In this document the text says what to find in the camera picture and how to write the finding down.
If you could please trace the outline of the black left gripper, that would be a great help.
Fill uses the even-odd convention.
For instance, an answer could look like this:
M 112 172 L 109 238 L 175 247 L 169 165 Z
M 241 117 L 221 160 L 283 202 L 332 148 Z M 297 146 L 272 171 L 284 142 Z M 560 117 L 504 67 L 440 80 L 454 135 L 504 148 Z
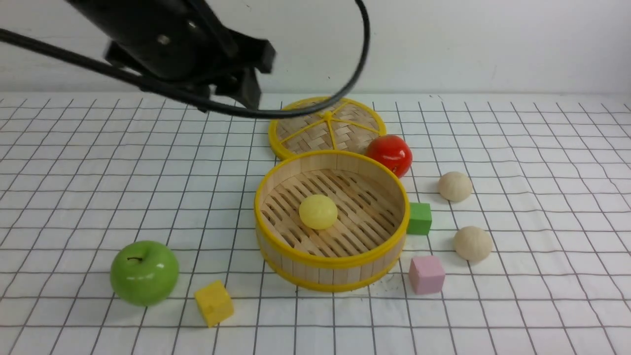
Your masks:
M 270 74 L 277 57 L 270 41 L 227 30 L 215 20 L 106 14 L 104 32 L 111 40 L 105 59 L 113 67 L 136 71 L 201 97 L 209 97 L 211 92 L 209 84 L 199 83 L 203 66 L 231 58 L 230 63 L 241 67 L 212 72 L 214 93 L 248 109 L 259 108 L 261 101 L 255 69 Z

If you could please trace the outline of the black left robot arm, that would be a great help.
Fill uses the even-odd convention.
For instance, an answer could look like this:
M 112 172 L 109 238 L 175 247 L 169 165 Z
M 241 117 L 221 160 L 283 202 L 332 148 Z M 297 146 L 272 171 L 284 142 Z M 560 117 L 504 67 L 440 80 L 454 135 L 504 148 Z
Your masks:
M 277 52 L 266 39 L 226 27 L 205 0 L 71 0 L 108 36 L 105 60 L 203 99 L 215 94 L 259 108 L 257 73 Z

